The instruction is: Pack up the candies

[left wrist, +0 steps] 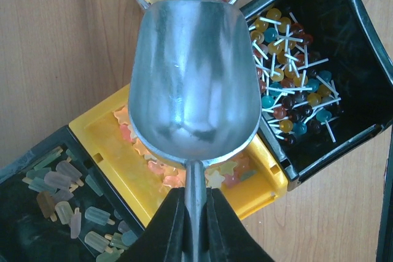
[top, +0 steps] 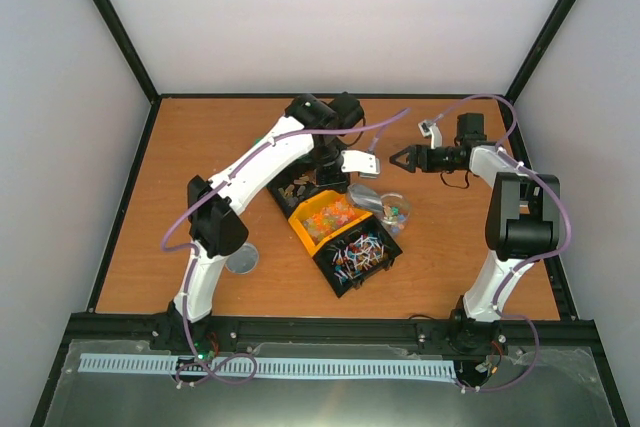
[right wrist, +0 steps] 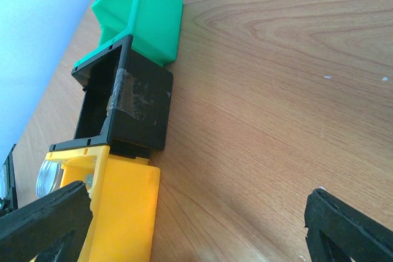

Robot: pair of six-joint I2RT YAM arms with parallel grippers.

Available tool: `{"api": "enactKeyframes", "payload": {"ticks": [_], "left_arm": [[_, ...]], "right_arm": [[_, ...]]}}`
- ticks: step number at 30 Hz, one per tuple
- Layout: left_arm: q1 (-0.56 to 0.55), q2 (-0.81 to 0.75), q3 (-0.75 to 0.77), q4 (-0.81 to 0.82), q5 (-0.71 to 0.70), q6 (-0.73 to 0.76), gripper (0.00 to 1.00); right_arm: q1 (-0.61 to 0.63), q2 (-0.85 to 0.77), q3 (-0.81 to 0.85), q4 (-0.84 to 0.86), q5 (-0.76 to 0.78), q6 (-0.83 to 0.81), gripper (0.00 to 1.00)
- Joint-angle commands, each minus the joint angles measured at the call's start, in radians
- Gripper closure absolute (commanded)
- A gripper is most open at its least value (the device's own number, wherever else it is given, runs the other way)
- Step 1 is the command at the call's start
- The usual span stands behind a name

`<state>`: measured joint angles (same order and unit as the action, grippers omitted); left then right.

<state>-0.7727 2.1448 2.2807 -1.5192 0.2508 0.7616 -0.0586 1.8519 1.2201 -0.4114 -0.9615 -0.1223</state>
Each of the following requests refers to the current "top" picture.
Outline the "metal scoop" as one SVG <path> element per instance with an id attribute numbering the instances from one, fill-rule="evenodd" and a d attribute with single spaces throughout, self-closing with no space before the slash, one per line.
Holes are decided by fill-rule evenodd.
<path id="1" fill-rule="evenodd" d="M 363 184 L 349 185 L 346 192 L 346 200 L 354 208 L 366 210 L 375 215 L 384 214 L 381 196 Z"/>

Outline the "clear plastic jar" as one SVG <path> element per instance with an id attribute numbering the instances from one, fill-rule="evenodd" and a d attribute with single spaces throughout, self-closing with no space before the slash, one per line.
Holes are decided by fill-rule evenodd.
<path id="1" fill-rule="evenodd" d="M 411 206 L 401 194 L 390 192 L 381 196 L 382 212 L 377 214 L 378 220 L 392 237 L 405 231 Z"/>

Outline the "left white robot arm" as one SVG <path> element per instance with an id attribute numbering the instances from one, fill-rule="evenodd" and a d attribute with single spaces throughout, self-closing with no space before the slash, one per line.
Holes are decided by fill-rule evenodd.
<path id="1" fill-rule="evenodd" d="M 246 243 L 249 230 L 241 220 L 254 197 L 275 177 L 307 155 L 329 173 L 346 145 L 342 136 L 360 133 L 360 101 L 341 93 L 330 102 L 302 94 L 285 108 L 271 129 L 221 172 L 187 185 L 187 210 L 161 240 L 165 252 L 187 250 L 189 260 L 178 293 L 167 309 L 170 335 L 186 349 L 201 347 L 208 337 L 206 319 L 226 261 Z"/>

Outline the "black popsicle candy bin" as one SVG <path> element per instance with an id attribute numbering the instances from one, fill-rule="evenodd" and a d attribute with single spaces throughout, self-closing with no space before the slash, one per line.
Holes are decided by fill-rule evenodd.
<path id="1" fill-rule="evenodd" d="M 267 184 L 267 191 L 286 219 L 305 201 L 325 191 L 345 193 L 350 184 L 348 173 L 331 174 L 320 180 L 311 167 L 290 166 Z"/>

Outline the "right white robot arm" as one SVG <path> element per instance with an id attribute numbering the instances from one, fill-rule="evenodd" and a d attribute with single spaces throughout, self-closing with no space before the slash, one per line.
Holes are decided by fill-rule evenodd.
<path id="1" fill-rule="evenodd" d="M 488 140 L 484 116 L 457 117 L 452 146 L 442 144 L 433 122 L 419 125 L 429 140 L 391 155 L 391 164 L 414 173 L 463 171 L 492 188 L 485 223 L 486 260 L 473 286 L 451 311 L 446 339 L 461 354 L 491 351 L 498 339 L 498 321 L 516 285 L 545 254 L 555 256 L 561 237 L 559 180 L 553 175 L 529 175 L 507 151 Z"/>

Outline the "round metal lid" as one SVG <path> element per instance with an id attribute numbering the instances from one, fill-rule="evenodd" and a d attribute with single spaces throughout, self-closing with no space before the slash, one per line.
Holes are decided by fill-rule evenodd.
<path id="1" fill-rule="evenodd" d="M 225 268 L 232 274 L 245 275 L 255 269 L 259 259 L 258 249 L 252 243 L 245 242 L 227 258 Z"/>

